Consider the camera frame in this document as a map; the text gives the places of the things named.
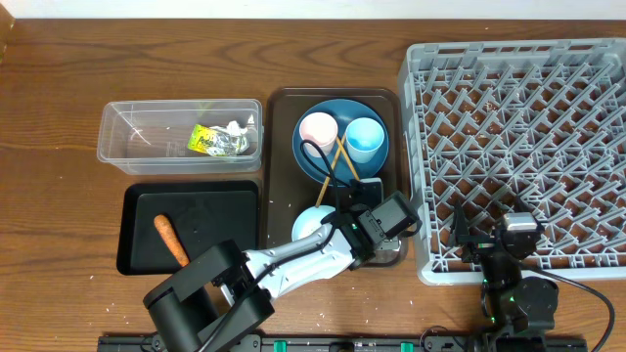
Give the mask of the light blue bowl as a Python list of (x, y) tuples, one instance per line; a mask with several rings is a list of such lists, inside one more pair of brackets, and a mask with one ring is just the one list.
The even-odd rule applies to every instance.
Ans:
[(321, 221), (335, 208), (329, 205), (312, 206), (300, 213), (291, 229), (291, 240), (293, 242), (306, 238), (313, 234), (322, 226)]

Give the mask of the light blue cup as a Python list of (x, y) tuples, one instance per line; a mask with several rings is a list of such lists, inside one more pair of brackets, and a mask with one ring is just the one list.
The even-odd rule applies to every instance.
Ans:
[(382, 125), (375, 119), (360, 117), (346, 128), (347, 151), (357, 163), (367, 163), (378, 152), (385, 139)]

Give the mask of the white tissue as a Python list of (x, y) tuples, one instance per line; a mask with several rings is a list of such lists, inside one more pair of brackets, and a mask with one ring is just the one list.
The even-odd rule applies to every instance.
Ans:
[(240, 124), (238, 120), (230, 121), (226, 131), (236, 154), (244, 154), (253, 143), (258, 142), (258, 129), (253, 115), (250, 115), (244, 124)]

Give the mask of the yellow silver snack wrapper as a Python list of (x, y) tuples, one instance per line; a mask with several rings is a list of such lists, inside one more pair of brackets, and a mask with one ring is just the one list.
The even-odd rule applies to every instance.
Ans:
[(210, 156), (236, 156), (235, 149), (230, 143), (230, 136), (226, 126), (206, 127), (196, 124), (187, 148), (190, 151)]

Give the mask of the white napkin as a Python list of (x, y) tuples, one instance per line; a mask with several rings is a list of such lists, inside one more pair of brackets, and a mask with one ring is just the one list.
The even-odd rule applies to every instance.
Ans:
[(401, 255), (402, 242), (397, 238), (385, 240), (376, 250), (373, 261), (381, 265), (390, 265)]

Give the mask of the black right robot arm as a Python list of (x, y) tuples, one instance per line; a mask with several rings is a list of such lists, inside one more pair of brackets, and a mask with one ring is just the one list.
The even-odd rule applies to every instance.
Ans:
[(452, 242), (465, 263), (481, 268), (481, 305), (492, 321), (467, 339), (465, 351), (586, 351), (579, 338), (548, 338), (556, 325), (559, 287), (551, 280), (522, 275), (522, 260), (536, 250), (544, 227), (522, 205), (504, 214), (488, 234), (470, 230), (463, 207), (454, 206)]

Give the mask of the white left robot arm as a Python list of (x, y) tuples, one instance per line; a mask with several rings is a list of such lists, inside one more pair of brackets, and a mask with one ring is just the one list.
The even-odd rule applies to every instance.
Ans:
[(329, 214), (313, 234), (278, 247), (242, 251), (214, 245), (144, 298), (167, 351), (228, 351), (274, 314), (280, 296), (308, 283), (356, 270), (380, 245), (422, 224), (395, 192), (370, 208)]

